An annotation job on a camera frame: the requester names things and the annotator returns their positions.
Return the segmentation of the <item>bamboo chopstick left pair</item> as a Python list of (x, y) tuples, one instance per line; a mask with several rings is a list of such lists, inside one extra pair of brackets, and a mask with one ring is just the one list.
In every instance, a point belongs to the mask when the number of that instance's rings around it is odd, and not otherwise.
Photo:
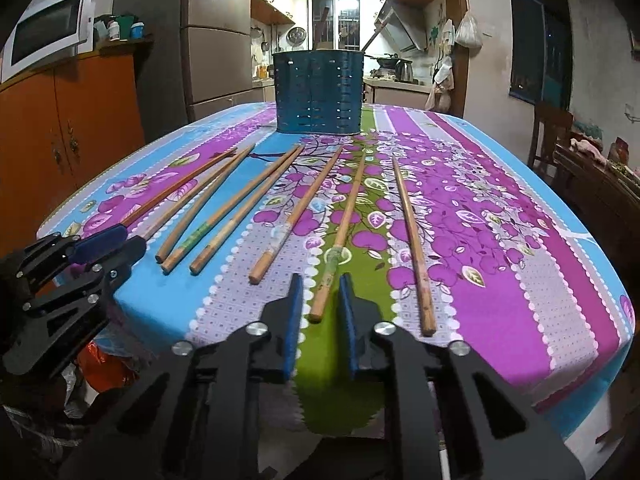
[(174, 250), (171, 252), (169, 257), (160, 264), (160, 268), (163, 271), (163, 274), (167, 275), (172, 270), (175, 269), (177, 264), (201, 241), (201, 239), (208, 234), (221, 220), (230, 212), (232, 209), (239, 205), (239, 203), (244, 200), (244, 198), (253, 192), (258, 185), (265, 182), (265, 180), (270, 176), (270, 174), (277, 169), (277, 166), (280, 165), (281, 162), (284, 162), (288, 155), (291, 155), (295, 150), (296, 146), (299, 144), (295, 144), (290, 150), (285, 152), (282, 156), (280, 156), (275, 162), (272, 162), (261, 174), (258, 174), (257, 177), (254, 177), (253, 180), (247, 183), (244, 188), (241, 188), (241, 191), (230, 198), (227, 203), (223, 204), (216, 212), (214, 212), (208, 219), (206, 219), (202, 224), (200, 224), (191, 234), (189, 234), (186, 239), (178, 246), (174, 247)]

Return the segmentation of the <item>grey multi-door refrigerator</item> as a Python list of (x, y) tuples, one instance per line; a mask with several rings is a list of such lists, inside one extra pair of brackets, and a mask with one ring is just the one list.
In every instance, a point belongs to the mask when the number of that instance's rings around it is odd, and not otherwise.
[(113, 0), (153, 39), (137, 76), (146, 142), (252, 95), (250, 0)]

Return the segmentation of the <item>dark wooden dining table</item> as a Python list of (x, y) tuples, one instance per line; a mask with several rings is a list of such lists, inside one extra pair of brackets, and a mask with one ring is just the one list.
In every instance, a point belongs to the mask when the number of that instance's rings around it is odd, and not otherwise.
[(639, 281), (639, 199), (611, 171), (582, 153), (555, 145), (553, 188), (610, 259), (620, 280)]

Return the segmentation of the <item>bamboo chopstick green band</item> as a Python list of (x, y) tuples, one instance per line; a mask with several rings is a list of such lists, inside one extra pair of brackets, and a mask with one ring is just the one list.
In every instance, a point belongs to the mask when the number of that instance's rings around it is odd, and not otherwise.
[(326, 267), (324, 268), (318, 289), (314, 293), (314, 301), (312, 302), (311, 309), (308, 314), (308, 321), (314, 324), (322, 321), (324, 309), (326, 308), (326, 302), (330, 296), (335, 274), (337, 268), (340, 266), (341, 256), (350, 225), (350, 218), (352, 218), (352, 213), (355, 209), (356, 198), (359, 192), (365, 164), (366, 156), (362, 155), (354, 180), (352, 181), (352, 188), (350, 189), (346, 200), (346, 206), (343, 211), (341, 222), (338, 225), (334, 244), (326, 256)]

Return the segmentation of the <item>blue perforated utensil holder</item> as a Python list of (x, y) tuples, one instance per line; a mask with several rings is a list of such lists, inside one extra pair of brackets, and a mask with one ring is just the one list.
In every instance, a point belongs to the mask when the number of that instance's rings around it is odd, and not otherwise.
[(306, 50), (273, 58), (277, 128), (283, 133), (360, 133), (363, 53)]

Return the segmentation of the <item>white hanging plastic bag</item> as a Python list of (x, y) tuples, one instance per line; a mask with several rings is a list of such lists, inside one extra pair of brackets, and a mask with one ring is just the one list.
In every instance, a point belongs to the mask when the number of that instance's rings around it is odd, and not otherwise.
[(466, 11), (463, 15), (454, 35), (454, 42), (472, 51), (480, 50), (483, 47), (480, 26), (478, 26), (477, 19), (470, 11)]

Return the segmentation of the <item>thin orange-brown chopstick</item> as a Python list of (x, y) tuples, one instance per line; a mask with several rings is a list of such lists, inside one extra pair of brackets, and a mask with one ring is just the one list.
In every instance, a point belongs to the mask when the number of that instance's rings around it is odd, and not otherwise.
[(134, 208), (132, 208), (128, 212), (128, 214), (126, 214), (126, 216), (119, 221), (119, 223), (125, 228), (128, 228), (128, 226), (131, 226), (141, 216), (146, 214), (149, 210), (153, 209), (158, 203), (162, 202), (169, 194), (177, 191), (178, 188), (181, 188), (183, 185), (185, 185), (189, 181), (195, 179), (202, 172), (209, 170), (209, 168), (212, 168), (213, 166), (216, 166), (218, 162), (221, 162), (222, 160), (234, 155), (237, 150), (238, 150), (237, 148), (229, 148), (227, 151), (224, 151), (222, 153), (215, 155), (213, 158), (209, 159), (209, 161), (206, 162), (203, 166), (201, 166), (200, 168), (191, 170), (184, 177), (180, 178), (177, 182), (173, 183), (172, 185), (169, 185), (168, 188), (165, 188), (163, 191), (158, 192), (153, 197), (149, 198), (146, 202), (144, 202), (142, 205), (134, 206)]

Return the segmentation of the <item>floral purple tablecloth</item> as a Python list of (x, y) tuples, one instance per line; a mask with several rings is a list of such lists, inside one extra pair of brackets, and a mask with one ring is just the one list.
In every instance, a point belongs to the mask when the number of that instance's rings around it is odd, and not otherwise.
[[(356, 136), (284, 134), (270, 103), (238, 105), (184, 126), (123, 159), (70, 196), (40, 226), (91, 235), (118, 223), (191, 170), (229, 148), (256, 146), (198, 213), (204, 222), (295, 144), (296, 161), (198, 275), (182, 260), (169, 274), (154, 259), (186, 212), (195, 179), (131, 226), (148, 252), (117, 298), (152, 349), (184, 338), (210, 344), (258, 317), (304, 280), (314, 301), (360, 158), (366, 156), (338, 274), (382, 317), (420, 333), (416, 282), (393, 170), (401, 169), (420, 235), (437, 325), (432, 341), (470, 344), (532, 400), (563, 436), (611, 387), (636, 322), (604, 252), (568, 207), (522, 162), (465, 120), (400, 106), (362, 111)], [(248, 274), (314, 178), (340, 158), (264, 278)]]

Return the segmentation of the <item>orange wooden cabinet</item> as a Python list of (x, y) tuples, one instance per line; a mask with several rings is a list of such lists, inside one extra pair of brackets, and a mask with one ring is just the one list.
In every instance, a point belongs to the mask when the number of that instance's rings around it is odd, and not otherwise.
[(104, 44), (1, 86), (1, 250), (144, 144), (137, 76), (152, 40)]

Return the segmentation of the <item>steel range hood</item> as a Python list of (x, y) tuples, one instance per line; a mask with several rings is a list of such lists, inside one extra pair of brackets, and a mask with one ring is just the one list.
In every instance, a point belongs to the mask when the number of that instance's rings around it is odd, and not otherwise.
[(393, 0), (386, 1), (376, 22), (384, 25), (382, 35), (396, 53), (427, 50), (426, 18), (423, 9), (405, 6)]

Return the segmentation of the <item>blue capped jar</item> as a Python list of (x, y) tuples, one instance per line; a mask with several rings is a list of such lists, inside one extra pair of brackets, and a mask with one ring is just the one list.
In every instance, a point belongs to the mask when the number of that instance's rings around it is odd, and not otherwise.
[(142, 39), (144, 36), (144, 24), (142, 22), (135, 22), (130, 27), (129, 38), (131, 40)]

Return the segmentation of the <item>bamboo chopstick plain left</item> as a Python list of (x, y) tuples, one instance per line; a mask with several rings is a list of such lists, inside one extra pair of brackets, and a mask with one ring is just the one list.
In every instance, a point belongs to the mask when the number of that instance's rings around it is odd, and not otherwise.
[(184, 213), (180, 221), (176, 224), (175, 229), (171, 231), (166, 240), (163, 242), (163, 245), (160, 246), (160, 249), (155, 255), (155, 260), (157, 263), (163, 263), (174, 250), (174, 247), (182, 237), (184, 231), (190, 226), (192, 221), (198, 215), (200, 210), (204, 207), (204, 205), (208, 202), (208, 200), (212, 197), (212, 195), (221, 187), (225, 180), (232, 174), (239, 164), (247, 158), (251, 151), (254, 150), (256, 146), (255, 143), (250, 144), (245, 150), (241, 153), (237, 154), (233, 157), (231, 162), (228, 162), (224, 169), (221, 170), (221, 173), (213, 180), (211, 184), (206, 184), (204, 186), (204, 191), (199, 192), (200, 196), (191, 207)]

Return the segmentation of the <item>white plastic bottle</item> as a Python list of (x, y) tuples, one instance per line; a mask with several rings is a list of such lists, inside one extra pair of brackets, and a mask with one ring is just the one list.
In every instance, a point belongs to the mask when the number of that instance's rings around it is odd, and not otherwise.
[(116, 18), (111, 18), (108, 21), (107, 33), (108, 33), (108, 40), (110, 41), (120, 40), (120, 26)]

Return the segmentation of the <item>kitchen window with bars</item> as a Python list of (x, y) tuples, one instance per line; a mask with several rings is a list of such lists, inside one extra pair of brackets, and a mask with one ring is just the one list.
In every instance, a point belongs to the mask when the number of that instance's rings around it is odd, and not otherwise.
[(362, 0), (307, 0), (311, 50), (360, 50)]

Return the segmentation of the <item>dark room window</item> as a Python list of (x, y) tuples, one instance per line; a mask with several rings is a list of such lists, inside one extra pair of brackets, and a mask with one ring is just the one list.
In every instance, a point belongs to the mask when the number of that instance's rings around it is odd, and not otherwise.
[(567, 110), (573, 77), (568, 0), (511, 0), (510, 95)]

